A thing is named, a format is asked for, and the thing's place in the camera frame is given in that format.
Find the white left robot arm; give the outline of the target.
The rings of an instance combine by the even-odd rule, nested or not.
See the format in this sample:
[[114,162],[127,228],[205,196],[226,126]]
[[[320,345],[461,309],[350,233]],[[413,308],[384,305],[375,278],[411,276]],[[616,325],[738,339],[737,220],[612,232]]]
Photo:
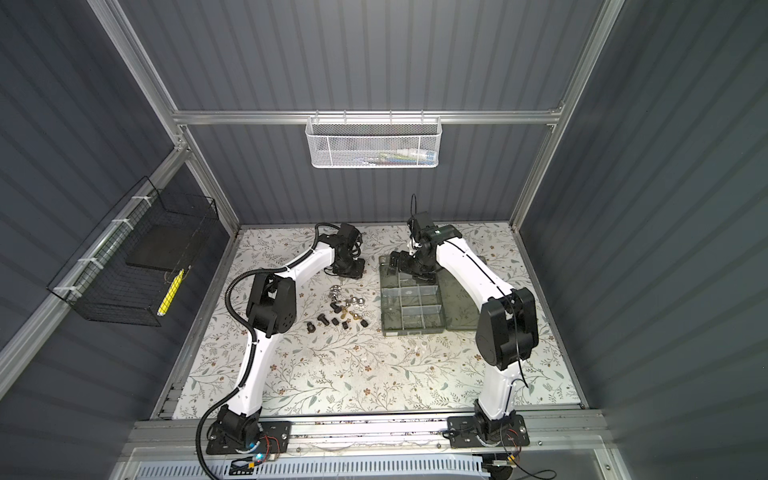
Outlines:
[[247,344],[233,391],[211,408],[221,436],[243,448],[252,448],[260,440],[266,378],[280,341],[298,319],[298,288],[324,271],[360,279],[365,268],[362,243],[362,234],[353,225],[321,222],[315,225],[312,244],[304,253],[278,268],[246,271],[228,285],[225,307],[245,328]]

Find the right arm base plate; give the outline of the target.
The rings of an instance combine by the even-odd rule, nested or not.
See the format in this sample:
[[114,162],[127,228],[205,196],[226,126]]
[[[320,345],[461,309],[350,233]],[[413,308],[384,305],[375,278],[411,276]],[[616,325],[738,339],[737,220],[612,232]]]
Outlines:
[[497,420],[488,420],[481,413],[450,416],[441,435],[454,449],[480,447],[521,448],[530,445],[522,415],[512,412]]

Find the translucent green organizer box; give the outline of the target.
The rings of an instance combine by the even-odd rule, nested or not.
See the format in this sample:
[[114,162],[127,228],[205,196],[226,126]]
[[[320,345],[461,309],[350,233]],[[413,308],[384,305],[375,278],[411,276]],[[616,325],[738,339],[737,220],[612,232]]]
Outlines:
[[446,270],[425,281],[399,272],[389,257],[378,257],[381,324],[385,336],[474,331],[479,310]]

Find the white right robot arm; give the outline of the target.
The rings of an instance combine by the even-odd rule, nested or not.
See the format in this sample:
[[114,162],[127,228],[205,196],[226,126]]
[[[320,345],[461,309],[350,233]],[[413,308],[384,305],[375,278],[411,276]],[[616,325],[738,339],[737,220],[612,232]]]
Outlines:
[[479,314],[475,344],[486,369],[477,406],[489,421],[511,414],[515,392],[526,385],[523,362],[539,343],[534,294],[503,280],[458,237],[430,251],[394,251],[388,263],[399,272],[424,278],[442,269],[458,281]]

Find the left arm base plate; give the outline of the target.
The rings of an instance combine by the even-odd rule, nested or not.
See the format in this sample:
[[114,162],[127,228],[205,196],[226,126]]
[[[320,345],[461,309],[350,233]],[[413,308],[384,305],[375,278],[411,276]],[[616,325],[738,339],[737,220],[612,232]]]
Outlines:
[[203,442],[208,455],[285,453],[293,424],[288,421],[251,422],[237,427],[215,421]]

